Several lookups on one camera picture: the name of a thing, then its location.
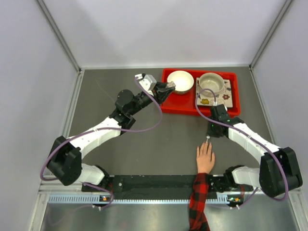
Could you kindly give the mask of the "glitter nail polish bottle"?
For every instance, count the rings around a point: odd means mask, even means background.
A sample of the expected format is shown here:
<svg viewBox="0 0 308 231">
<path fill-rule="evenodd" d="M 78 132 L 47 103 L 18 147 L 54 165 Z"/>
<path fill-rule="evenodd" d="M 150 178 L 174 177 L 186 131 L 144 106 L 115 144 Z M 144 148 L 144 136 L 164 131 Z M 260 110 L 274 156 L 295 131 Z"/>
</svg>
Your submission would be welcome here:
<svg viewBox="0 0 308 231">
<path fill-rule="evenodd" d="M 176 87 L 176 84 L 175 84 L 173 81 L 168 82 L 168 83 L 166 84 L 166 88 L 175 88 L 175 87 Z"/>
</svg>

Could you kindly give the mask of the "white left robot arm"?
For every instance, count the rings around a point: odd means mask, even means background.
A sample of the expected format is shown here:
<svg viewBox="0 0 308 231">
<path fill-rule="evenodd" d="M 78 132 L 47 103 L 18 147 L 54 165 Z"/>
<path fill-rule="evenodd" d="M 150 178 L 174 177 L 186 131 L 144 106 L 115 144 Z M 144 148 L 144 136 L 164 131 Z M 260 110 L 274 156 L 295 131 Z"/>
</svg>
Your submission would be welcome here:
<svg viewBox="0 0 308 231">
<path fill-rule="evenodd" d="M 75 182 L 93 185 L 104 191 L 109 186 L 109 175 L 100 166 L 84 164 L 82 159 L 92 150 L 110 139 L 132 132 L 135 123 L 133 115 L 154 103 L 159 107 L 175 90 L 175 83 L 155 80 L 135 81 L 141 92 L 134 95 L 125 89 L 118 93 L 114 111 L 101 123 L 70 138 L 55 139 L 44 168 L 47 168 L 62 185 Z"/>
</svg>

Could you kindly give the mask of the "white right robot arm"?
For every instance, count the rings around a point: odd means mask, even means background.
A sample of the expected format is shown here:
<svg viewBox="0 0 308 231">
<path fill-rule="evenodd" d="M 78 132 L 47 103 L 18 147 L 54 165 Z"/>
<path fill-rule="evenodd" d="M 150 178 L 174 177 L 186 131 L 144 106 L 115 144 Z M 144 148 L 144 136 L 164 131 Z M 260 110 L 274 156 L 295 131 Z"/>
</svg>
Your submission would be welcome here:
<svg viewBox="0 0 308 231">
<path fill-rule="evenodd" d="M 224 105 L 210 108 L 207 134 L 210 137 L 226 137 L 244 148 L 259 163 L 258 168 L 230 167 L 225 171 L 225 186 L 237 190 L 242 184 L 258 187 L 274 198 L 299 188 L 303 180 L 295 151 L 281 148 L 253 132 L 240 118 L 231 118 Z"/>
</svg>

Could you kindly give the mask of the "red plaid sleeve forearm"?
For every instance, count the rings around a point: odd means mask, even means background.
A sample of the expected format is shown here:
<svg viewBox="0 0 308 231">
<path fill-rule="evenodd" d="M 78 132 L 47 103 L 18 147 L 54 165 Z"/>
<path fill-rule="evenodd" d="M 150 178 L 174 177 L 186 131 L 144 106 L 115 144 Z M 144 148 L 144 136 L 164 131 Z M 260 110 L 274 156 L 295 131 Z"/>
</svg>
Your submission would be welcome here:
<svg viewBox="0 0 308 231">
<path fill-rule="evenodd" d="M 204 210 L 208 195 L 208 174 L 198 173 L 193 184 L 193 192 L 189 203 L 189 225 L 190 231 L 209 231 Z"/>
</svg>

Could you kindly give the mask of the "person's left hand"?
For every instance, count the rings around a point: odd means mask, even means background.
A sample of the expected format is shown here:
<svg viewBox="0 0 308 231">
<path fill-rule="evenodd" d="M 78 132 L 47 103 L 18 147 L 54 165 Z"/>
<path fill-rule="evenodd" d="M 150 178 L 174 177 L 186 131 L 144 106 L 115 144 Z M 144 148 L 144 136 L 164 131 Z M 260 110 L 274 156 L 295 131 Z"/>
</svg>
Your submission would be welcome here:
<svg viewBox="0 0 308 231">
<path fill-rule="evenodd" d="M 206 140 L 196 150 L 197 173 L 209 174 L 215 165 L 215 154 L 212 143 Z"/>
</svg>

